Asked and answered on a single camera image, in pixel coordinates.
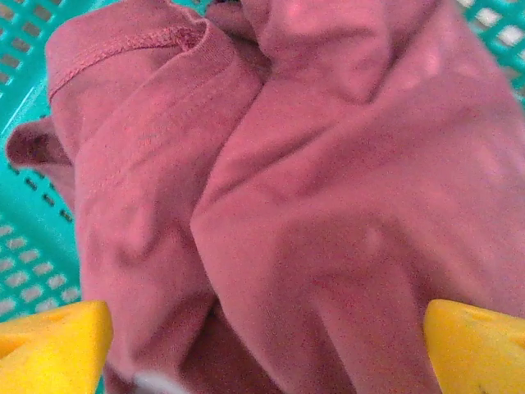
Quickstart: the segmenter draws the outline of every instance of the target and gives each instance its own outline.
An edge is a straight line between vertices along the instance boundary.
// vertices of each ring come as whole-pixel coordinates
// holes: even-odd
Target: seam
[[[97,45],[75,56],[71,63],[74,66],[66,71],[55,72],[50,76],[53,81],[49,87],[49,101],[58,90],[69,80],[80,74],[86,68],[109,57],[146,48],[179,47],[187,52],[195,47],[203,37],[203,32],[188,27],[167,27],[162,30],[144,32],[142,34],[117,37],[105,44]]]

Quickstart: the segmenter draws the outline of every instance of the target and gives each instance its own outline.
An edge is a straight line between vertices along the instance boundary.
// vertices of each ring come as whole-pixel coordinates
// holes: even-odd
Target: yellow plastic object
[[[0,392],[93,394],[113,337],[105,302],[0,324]]]
[[[443,394],[524,394],[525,320],[433,300],[427,350]]]

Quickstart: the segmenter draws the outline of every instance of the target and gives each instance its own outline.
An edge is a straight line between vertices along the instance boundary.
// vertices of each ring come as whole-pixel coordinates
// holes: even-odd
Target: pink cloth
[[[110,392],[154,370],[194,393],[438,393],[430,300],[525,317],[502,73],[445,0],[208,18],[125,0],[66,23],[52,118],[7,145],[74,207],[84,296],[114,320]]]

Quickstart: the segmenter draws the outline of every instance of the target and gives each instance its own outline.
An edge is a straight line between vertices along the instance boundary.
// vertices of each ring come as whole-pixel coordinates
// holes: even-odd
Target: pink fabric
[[[125,0],[66,23],[52,118],[7,145],[74,207],[110,392],[155,370],[195,393],[438,393],[430,300],[525,317],[502,73],[445,0],[207,17]]]

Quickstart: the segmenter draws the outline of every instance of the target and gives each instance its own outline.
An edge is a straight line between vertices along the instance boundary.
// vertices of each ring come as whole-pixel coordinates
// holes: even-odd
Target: teal plastic basket
[[[115,0],[0,0],[0,150],[12,129],[48,114],[43,48],[64,21]],[[178,3],[199,12],[210,0]],[[459,0],[525,106],[522,1]],[[0,153],[0,322],[80,300],[73,217],[48,179]]]

